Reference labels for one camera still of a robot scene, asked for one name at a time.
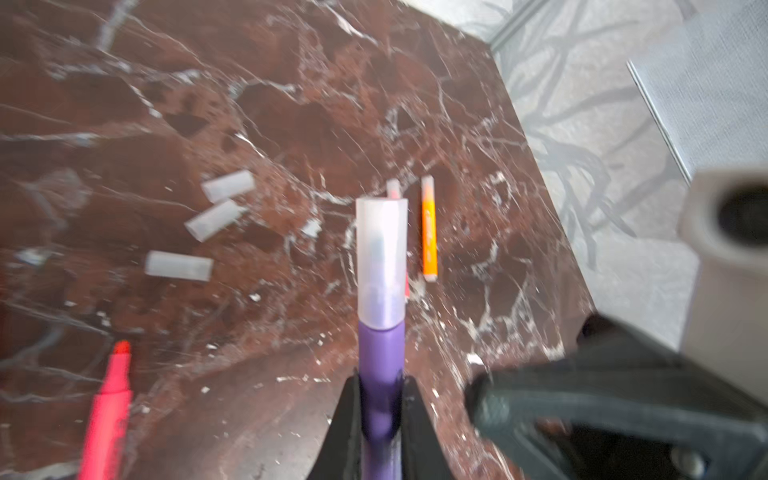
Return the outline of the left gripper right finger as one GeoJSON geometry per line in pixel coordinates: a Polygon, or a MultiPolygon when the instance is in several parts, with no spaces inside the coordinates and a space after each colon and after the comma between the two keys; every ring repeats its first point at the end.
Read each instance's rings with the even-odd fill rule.
{"type": "Polygon", "coordinates": [[[403,480],[454,479],[413,376],[403,382],[400,433],[403,480]]]}

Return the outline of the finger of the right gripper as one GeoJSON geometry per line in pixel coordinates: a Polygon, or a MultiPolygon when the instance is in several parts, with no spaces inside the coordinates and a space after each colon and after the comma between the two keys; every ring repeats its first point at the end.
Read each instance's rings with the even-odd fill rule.
{"type": "Polygon", "coordinates": [[[477,375],[478,433],[531,479],[763,479],[767,408],[648,335],[590,315],[566,357],[477,375]]]}

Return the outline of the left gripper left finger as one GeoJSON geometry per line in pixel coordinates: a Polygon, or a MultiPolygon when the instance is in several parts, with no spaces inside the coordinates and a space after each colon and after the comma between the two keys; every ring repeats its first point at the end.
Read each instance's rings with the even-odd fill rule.
{"type": "Polygon", "coordinates": [[[328,431],[307,480],[362,478],[362,408],[359,373],[344,383],[328,431]]]}

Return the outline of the purple marker pen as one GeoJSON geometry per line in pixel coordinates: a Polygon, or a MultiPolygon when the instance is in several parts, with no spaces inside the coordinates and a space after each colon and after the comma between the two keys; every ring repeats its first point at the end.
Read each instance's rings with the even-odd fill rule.
{"type": "Polygon", "coordinates": [[[356,200],[356,273],[364,437],[363,477],[400,479],[400,411],[405,369],[404,274],[395,243],[396,205],[407,248],[408,202],[356,200]]]}

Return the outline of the orange marker pen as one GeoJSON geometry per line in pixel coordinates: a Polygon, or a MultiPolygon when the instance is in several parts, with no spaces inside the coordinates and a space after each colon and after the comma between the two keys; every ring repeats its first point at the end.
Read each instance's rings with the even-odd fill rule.
{"type": "Polygon", "coordinates": [[[422,214],[422,271],[427,282],[433,283],[438,277],[437,228],[435,182],[431,175],[421,179],[422,214]]]}

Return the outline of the red pink marker pen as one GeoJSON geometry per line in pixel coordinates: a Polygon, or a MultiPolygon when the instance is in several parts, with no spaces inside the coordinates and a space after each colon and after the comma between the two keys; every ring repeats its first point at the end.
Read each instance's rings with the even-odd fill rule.
{"type": "MultiPolygon", "coordinates": [[[[399,202],[402,199],[402,191],[400,182],[393,178],[389,179],[386,182],[386,194],[387,198],[389,200],[395,200],[396,202],[399,202]]],[[[402,267],[399,268],[399,270],[402,271],[404,274],[404,280],[402,282],[404,287],[404,294],[403,294],[403,300],[404,303],[407,304],[410,299],[410,285],[408,280],[408,270],[407,270],[407,248],[406,248],[406,242],[405,242],[405,235],[404,230],[401,228],[401,221],[404,219],[404,217],[401,215],[400,211],[400,204],[396,205],[396,235],[395,235],[395,243],[396,243],[396,250],[397,250],[397,258],[403,257],[404,260],[401,262],[402,267]]]]}

